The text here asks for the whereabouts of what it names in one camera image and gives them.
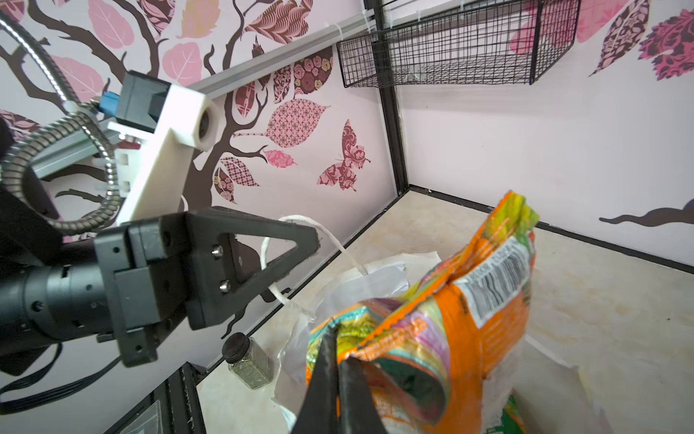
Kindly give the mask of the small glass spice jar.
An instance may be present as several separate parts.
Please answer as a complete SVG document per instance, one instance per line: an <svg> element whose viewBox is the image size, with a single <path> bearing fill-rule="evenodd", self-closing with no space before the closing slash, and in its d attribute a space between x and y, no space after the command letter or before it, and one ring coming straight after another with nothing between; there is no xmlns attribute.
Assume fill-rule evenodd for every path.
<svg viewBox="0 0 694 434"><path fill-rule="evenodd" d="M241 332L226 339L222 358L229 370L251 390L258 390L273 380L273 360L254 339Z"/></svg>

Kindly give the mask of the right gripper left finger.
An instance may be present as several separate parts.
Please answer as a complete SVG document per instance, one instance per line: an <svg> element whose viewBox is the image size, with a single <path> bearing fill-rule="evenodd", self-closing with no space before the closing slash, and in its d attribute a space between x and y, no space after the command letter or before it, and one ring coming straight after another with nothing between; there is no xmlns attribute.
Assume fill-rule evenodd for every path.
<svg viewBox="0 0 694 434"><path fill-rule="evenodd" d="M339 375L335 328L323 336L304 402L291 434L338 433Z"/></svg>

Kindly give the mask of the orange white snack packet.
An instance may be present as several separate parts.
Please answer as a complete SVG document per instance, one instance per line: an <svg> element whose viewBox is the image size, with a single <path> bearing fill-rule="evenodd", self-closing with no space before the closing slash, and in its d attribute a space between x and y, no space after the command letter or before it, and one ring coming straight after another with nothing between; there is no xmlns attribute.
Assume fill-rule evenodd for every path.
<svg viewBox="0 0 694 434"><path fill-rule="evenodd" d="M365 298L317 325L307 388L334 327L337 364L361 361L387 433L484 433L514 392L539 219L509 192L462 251L406 292Z"/></svg>

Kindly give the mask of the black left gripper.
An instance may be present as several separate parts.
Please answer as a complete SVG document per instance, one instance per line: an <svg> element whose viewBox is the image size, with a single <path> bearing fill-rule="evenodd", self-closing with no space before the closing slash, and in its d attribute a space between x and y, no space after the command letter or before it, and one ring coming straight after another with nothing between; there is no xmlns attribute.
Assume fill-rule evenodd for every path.
<svg viewBox="0 0 694 434"><path fill-rule="evenodd" d="M260 253L241 235L288 241L290 250L262 268ZM200 330L245 309L317 253L320 242L309 226L213 207L111 227L94 248L111 334L130 368L156 361L157 348L185 319L186 253L186 313L191 329Z"/></svg>

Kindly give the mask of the left aluminium rail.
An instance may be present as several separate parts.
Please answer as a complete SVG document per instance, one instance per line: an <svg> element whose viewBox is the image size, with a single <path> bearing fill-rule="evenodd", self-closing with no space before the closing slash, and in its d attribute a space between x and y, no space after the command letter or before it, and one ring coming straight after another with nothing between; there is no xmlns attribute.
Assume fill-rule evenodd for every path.
<svg viewBox="0 0 694 434"><path fill-rule="evenodd" d="M294 43L283 45L267 54L205 78L193 84L191 89L207 95L210 99L217 99L327 46L375 28L374 11L364 9L356 16L328 25ZM44 179L96 153L97 148L89 139L81 133L74 133L35 157L33 170L39 178Z"/></svg>

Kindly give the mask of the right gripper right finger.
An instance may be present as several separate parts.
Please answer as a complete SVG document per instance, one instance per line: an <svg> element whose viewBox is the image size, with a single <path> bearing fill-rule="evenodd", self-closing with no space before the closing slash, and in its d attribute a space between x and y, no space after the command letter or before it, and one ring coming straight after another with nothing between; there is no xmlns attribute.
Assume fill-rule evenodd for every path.
<svg viewBox="0 0 694 434"><path fill-rule="evenodd" d="M338 365L338 389L341 433L387 434L359 359L348 358Z"/></svg>

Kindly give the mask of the white paper bag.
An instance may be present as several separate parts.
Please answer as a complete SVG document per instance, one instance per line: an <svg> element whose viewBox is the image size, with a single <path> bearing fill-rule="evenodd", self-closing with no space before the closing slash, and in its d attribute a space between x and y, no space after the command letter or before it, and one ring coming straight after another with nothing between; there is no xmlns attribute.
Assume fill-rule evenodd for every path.
<svg viewBox="0 0 694 434"><path fill-rule="evenodd" d="M419 281L403 255L301 307L274 399L294 433L608 433L576 367L527 337L538 215L510 193Z"/></svg>

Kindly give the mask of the green Fox's bag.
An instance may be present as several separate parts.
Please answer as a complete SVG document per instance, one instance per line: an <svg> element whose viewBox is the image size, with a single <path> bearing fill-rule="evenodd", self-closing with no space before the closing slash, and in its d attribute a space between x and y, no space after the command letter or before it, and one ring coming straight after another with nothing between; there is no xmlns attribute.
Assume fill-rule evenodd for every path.
<svg viewBox="0 0 694 434"><path fill-rule="evenodd" d="M490 422L484 434L525 434L526 426L512 392L495 421Z"/></svg>

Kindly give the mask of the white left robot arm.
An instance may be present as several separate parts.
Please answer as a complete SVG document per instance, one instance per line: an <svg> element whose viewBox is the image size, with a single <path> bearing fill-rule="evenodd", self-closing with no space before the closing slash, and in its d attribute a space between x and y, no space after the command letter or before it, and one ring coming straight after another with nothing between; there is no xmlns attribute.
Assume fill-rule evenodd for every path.
<svg viewBox="0 0 694 434"><path fill-rule="evenodd" d="M314 228L222 207L130 222L67 245L7 188L1 238L37 260L1 260L7 392L45 378L30 366L48 347L86 336L115 341L121 365L152 363L183 321L194 330L223 323L320 246Z"/></svg>

